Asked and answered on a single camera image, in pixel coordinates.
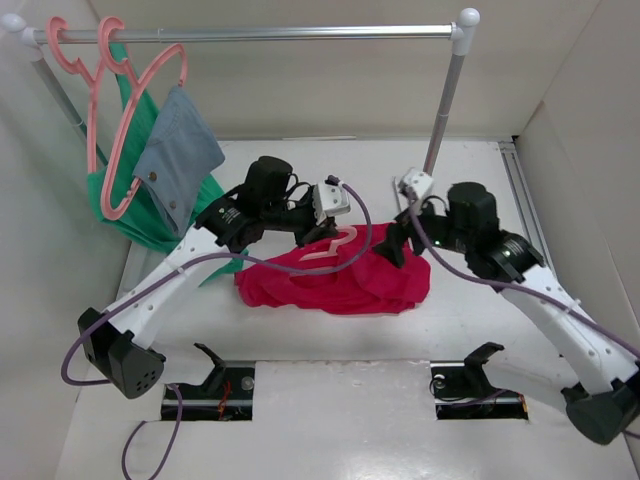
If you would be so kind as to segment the red t shirt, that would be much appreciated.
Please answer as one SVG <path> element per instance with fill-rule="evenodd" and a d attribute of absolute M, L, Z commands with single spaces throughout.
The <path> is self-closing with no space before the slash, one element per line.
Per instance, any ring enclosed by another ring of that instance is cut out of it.
<path fill-rule="evenodd" d="M 365 225 L 354 225 L 357 237 L 332 258 L 301 262 L 305 254 L 325 251 L 324 239 L 271 258 L 293 269 L 331 269 L 351 260 L 367 235 Z M 404 247 L 405 265 L 396 268 L 372 248 L 347 268 L 328 275 L 296 275 L 256 264 L 235 275 L 241 300 L 249 307 L 293 305 L 333 315 L 400 314 L 422 303 L 431 287 L 431 265 Z"/>

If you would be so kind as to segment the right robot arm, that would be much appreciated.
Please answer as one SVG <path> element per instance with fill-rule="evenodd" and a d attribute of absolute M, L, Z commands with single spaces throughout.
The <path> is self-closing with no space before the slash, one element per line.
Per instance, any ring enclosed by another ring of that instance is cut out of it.
<path fill-rule="evenodd" d="M 462 381 L 479 395 L 511 390 L 566 414 L 587 439 L 610 444 L 639 416 L 639 351 L 596 323 L 560 285 L 542 255 L 523 236 L 500 226 L 496 199 L 484 185 L 451 186 L 443 214 L 433 205 L 431 178 L 399 181 L 407 206 L 388 226 L 375 252 L 392 265 L 414 255 L 440 251 L 463 255 L 468 272 L 450 264 L 455 276 L 491 287 L 520 310 L 555 347 L 561 363 L 549 373 L 499 364 L 502 346 L 487 342 L 465 359 Z"/>

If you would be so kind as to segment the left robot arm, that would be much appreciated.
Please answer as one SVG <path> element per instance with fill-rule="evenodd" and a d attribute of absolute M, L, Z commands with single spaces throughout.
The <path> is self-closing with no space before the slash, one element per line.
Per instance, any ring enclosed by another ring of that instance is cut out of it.
<path fill-rule="evenodd" d="M 221 260 L 237 259 L 267 231 L 293 234 L 304 246 L 336 235 L 335 218 L 350 209 L 347 192 L 330 177 L 308 185 L 284 160 L 262 156 L 243 183 L 209 203 L 174 250 L 132 293 L 99 312 L 87 309 L 78 320 L 87 360 L 126 398 L 154 386 L 167 358 L 154 340 L 181 302 L 210 278 Z"/>

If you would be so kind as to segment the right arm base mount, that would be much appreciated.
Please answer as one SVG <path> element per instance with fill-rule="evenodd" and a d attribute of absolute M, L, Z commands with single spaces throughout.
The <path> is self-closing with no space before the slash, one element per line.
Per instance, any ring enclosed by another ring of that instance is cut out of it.
<path fill-rule="evenodd" d="M 430 363 L 428 389 L 434 398 L 438 420 L 529 420 L 524 397 L 492 386 L 483 370 L 504 347 L 487 342 L 463 360 Z"/>

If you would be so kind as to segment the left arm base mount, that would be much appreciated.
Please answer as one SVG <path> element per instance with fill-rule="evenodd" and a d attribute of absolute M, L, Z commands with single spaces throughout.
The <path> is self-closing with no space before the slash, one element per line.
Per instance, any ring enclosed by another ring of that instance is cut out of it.
<path fill-rule="evenodd" d="M 169 357 L 162 378 L 163 421 L 249 421 L 256 363 L 224 360 L 203 343 Z"/>

